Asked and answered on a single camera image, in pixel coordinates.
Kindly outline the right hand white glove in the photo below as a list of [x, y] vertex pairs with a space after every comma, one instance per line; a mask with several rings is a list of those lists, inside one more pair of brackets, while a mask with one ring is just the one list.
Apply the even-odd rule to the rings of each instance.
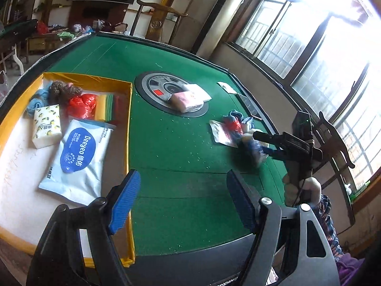
[[288, 207], [294, 207], [301, 203], [307, 203], [312, 207], [319, 204], [322, 188], [315, 177], [308, 177], [299, 181], [298, 185], [292, 184], [289, 175], [286, 174], [282, 182], [284, 184], [284, 202]]

